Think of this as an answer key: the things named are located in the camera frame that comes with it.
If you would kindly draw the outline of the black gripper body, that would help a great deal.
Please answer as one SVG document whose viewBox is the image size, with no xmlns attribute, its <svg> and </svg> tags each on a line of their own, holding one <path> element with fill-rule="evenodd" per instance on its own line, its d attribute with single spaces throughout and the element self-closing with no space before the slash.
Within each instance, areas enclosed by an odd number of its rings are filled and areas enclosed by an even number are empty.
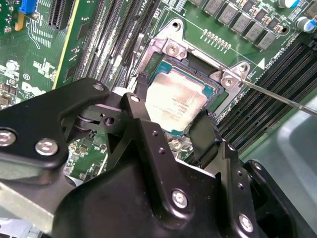
<svg viewBox="0 0 317 238">
<path fill-rule="evenodd" d="M 121 165 L 72 190 L 53 222 L 54 238 L 232 238 L 221 214 L 220 181 L 182 161 L 178 167 L 192 196 L 195 213 L 185 225 L 167 228 L 151 208 L 136 162 Z"/>
</svg>

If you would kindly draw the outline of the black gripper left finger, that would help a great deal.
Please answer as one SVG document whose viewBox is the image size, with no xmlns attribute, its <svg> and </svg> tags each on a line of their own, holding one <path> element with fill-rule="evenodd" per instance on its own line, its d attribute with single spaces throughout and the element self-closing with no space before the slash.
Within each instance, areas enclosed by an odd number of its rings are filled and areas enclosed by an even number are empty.
<svg viewBox="0 0 317 238">
<path fill-rule="evenodd" d="M 116 96 L 91 78 L 6 108 L 0 127 L 16 140 L 0 148 L 3 161 L 38 171 L 57 171 L 68 144 L 89 130 L 119 138 L 108 164 L 137 160 L 153 213 L 163 220 L 189 220 L 194 207 L 179 166 L 145 102 L 131 93 Z"/>
</svg>

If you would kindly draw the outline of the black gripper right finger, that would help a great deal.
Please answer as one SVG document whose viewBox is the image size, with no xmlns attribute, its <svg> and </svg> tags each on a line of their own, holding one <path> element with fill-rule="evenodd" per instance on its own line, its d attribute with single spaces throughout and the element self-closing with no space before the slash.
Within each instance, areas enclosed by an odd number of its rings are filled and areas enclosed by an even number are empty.
<svg viewBox="0 0 317 238">
<path fill-rule="evenodd" d="M 194 157 L 215 175 L 216 224 L 225 238 L 308 238 L 310 226 L 255 160 L 242 162 L 212 115 L 200 112 L 190 127 Z"/>
</svg>

